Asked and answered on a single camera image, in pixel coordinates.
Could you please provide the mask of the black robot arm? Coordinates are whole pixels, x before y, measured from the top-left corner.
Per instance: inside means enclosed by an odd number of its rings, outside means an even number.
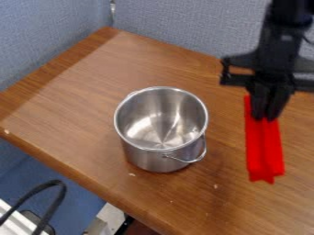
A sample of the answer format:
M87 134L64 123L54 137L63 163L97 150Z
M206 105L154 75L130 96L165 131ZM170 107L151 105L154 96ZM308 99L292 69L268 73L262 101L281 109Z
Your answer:
M257 49L221 60L221 83L248 89L258 120L280 117L294 92L314 92L314 81L294 77L314 74L314 60L300 55L313 17L314 0L272 0Z

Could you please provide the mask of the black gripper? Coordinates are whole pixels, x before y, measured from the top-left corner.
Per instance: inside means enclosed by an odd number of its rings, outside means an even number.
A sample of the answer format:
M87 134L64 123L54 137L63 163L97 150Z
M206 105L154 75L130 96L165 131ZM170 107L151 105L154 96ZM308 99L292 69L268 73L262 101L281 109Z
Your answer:
M254 51L225 57L221 60L224 69L221 84L246 86L256 78L254 75L230 72L230 67L250 69L256 74L294 75L296 73L314 74L314 60L300 55L302 32L272 32L261 34L258 47ZM264 84L254 84L250 88L252 116L261 120L274 121L288 105L294 87L280 85L272 90Z

